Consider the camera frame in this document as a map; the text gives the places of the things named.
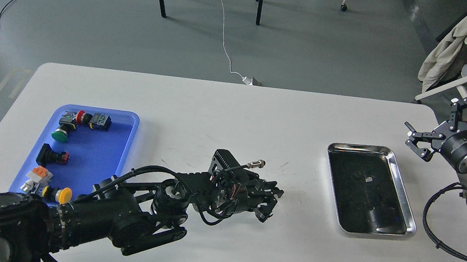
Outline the black robot arm image left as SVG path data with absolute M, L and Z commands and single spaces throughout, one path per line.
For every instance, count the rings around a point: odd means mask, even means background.
M 57 262 L 53 253 L 108 238 L 124 256 L 182 239 L 189 205 L 208 225 L 249 211 L 264 222 L 283 190 L 218 149 L 208 171 L 159 165 L 132 169 L 94 185 L 74 201 L 48 206 L 32 193 L 0 193 L 0 262 Z

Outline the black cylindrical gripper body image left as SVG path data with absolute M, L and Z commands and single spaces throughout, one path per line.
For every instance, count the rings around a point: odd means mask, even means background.
M 213 215 L 231 216 L 243 211 L 254 212 L 256 218 L 264 219 L 264 212 L 259 204 L 265 198 L 264 188 L 266 180 L 252 179 L 239 183 L 227 174 L 217 174 L 217 198 L 213 203 Z

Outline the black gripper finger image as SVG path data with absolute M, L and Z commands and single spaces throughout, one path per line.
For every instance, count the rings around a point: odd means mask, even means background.
M 257 197 L 252 208 L 251 212 L 254 212 L 254 215 L 262 223 L 266 222 L 273 214 L 273 209 L 278 202 L 276 195 L 266 195 Z
M 247 192 L 249 195 L 259 196 L 259 197 L 282 197 L 284 191 L 277 187 L 276 181 L 268 182 L 265 179 L 254 179 L 248 182 Z
M 467 123 L 467 97 L 463 99 L 451 99 L 450 106 L 450 117 L 449 120 L 447 120 L 449 125 L 448 130 L 452 132 L 457 132 L 459 123 Z
M 438 132 L 420 132 L 416 131 L 415 128 L 405 121 L 405 126 L 409 129 L 408 138 L 405 141 L 405 145 L 409 147 L 419 158 L 428 163 L 432 156 L 439 152 L 443 142 L 447 139 L 447 136 L 443 133 Z M 430 148 L 418 146 L 418 143 L 428 143 Z

